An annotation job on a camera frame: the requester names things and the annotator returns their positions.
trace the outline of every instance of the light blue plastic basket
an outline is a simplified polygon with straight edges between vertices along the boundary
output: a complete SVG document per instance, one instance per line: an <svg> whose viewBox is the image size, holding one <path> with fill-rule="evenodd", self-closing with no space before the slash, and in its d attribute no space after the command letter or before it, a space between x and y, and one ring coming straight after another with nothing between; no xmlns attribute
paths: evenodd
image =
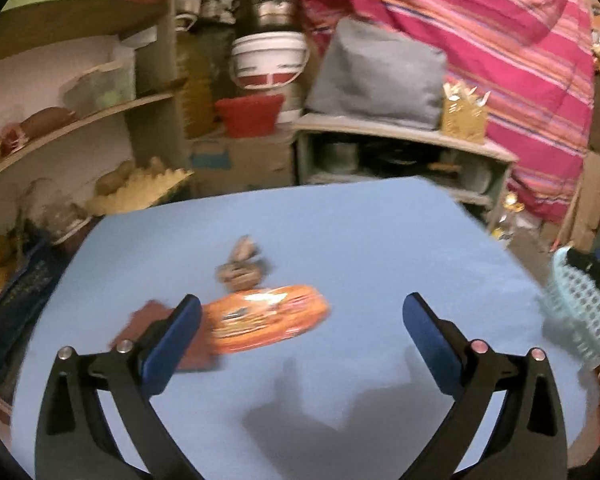
<svg viewBox="0 0 600 480"><path fill-rule="evenodd" d="M567 265L568 250L555 251L542 306L569 330L578 354L595 368L600 364L600 291L584 272Z"/></svg>

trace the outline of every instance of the pink striped blanket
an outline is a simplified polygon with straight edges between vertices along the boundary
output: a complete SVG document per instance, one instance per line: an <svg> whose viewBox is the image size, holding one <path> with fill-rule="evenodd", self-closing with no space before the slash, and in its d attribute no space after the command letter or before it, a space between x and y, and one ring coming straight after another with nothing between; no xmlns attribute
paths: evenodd
<svg viewBox="0 0 600 480"><path fill-rule="evenodd" d="M302 0L322 48L355 15L438 46L448 79L491 91L488 137L520 157L510 186L560 221L573 197L593 106L586 0Z"/></svg>

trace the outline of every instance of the gray cushion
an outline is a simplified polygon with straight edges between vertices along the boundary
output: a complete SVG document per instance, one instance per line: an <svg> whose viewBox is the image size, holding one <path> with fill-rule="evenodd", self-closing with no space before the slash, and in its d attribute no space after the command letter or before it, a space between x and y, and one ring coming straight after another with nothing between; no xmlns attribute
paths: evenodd
<svg viewBox="0 0 600 480"><path fill-rule="evenodd" d="M331 115L438 129L446 55L369 23L338 23L306 106Z"/></svg>

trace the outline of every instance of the metal screw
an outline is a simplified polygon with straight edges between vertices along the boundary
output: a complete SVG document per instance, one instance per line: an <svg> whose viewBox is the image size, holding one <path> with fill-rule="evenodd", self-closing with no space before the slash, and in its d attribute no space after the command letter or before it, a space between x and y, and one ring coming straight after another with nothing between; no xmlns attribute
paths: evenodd
<svg viewBox="0 0 600 480"><path fill-rule="evenodd" d="M531 357L536 361L544 361L544 359L546 358L546 354L542 349L534 348L531 351Z"/></svg>
<svg viewBox="0 0 600 480"><path fill-rule="evenodd" d="M488 349L489 345L487 345L487 343L485 343L482 339L471 341L471 350L477 354L486 354Z"/></svg>
<svg viewBox="0 0 600 480"><path fill-rule="evenodd" d="M123 339L116 345L116 351L121 354L127 354L131 352L131 349L134 347L134 342L129 339Z"/></svg>
<svg viewBox="0 0 600 480"><path fill-rule="evenodd" d="M63 346L61 349L58 350L58 357L64 361L65 359L71 357L73 353L73 348L71 348L70 346Z"/></svg>

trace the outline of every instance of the orange snack bag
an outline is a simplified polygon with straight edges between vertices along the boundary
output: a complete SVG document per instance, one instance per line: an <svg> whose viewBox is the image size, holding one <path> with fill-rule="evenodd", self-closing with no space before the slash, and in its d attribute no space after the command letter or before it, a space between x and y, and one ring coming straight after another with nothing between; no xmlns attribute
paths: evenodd
<svg viewBox="0 0 600 480"><path fill-rule="evenodd" d="M244 290L205 305L214 347L229 354L289 339L318 325L329 313L308 285Z"/></svg>

